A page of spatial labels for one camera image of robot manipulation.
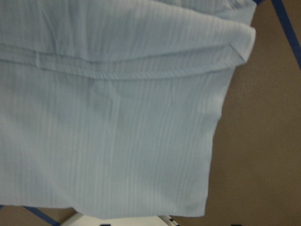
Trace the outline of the light blue button-up shirt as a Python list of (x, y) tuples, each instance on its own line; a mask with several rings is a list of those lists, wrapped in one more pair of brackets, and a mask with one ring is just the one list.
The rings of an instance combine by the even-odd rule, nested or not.
[(3, 0), (0, 202), (203, 216), (252, 0)]

